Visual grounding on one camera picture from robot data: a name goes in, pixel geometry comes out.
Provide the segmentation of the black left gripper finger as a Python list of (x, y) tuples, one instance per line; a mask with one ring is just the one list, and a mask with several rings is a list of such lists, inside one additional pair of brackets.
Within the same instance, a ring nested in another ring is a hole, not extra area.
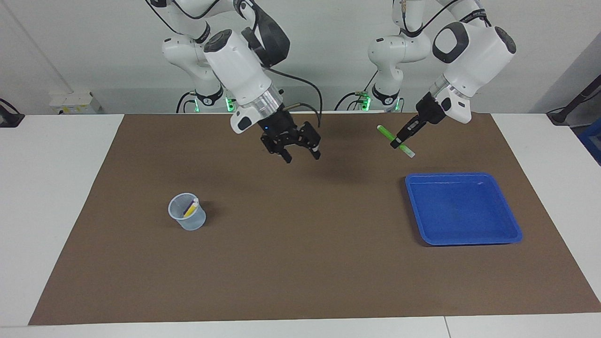
[(425, 126), (425, 121), (410, 120), (401, 128), (392, 140), (392, 148), (399, 148), (406, 140), (414, 136)]
[(416, 115), (412, 117), (410, 121), (408, 121), (407, 124), (405, 124), (403, 128), (396, 134), (394, 141), (397, 144), (403, 144), (406, 140), (415, 135), (415, 133), (417, 133), (418, 131), (419, 115)]

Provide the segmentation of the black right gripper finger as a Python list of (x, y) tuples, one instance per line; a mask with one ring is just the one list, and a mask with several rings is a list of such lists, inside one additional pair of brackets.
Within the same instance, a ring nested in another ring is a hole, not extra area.
[(283, 160), (286, 163), (292, 162), (292, 156), (285, 149), (285, 145), (282, 144), (281, 142), (277, 141), (276, 139), (272, 139), (270, 137), (262, 137), (262, 143), (264, 144), (266, 150), (270, 154), (277, 154), (278, 156), (283, 158)]
[(319, 145), (321, 141), (320, 135), (313, 128), (309, 122), (304, 122), (302, 126), (298, 128), (299, 144), (300, 146), (307, 148), (315, 160), (319, 160), (321, 152)]

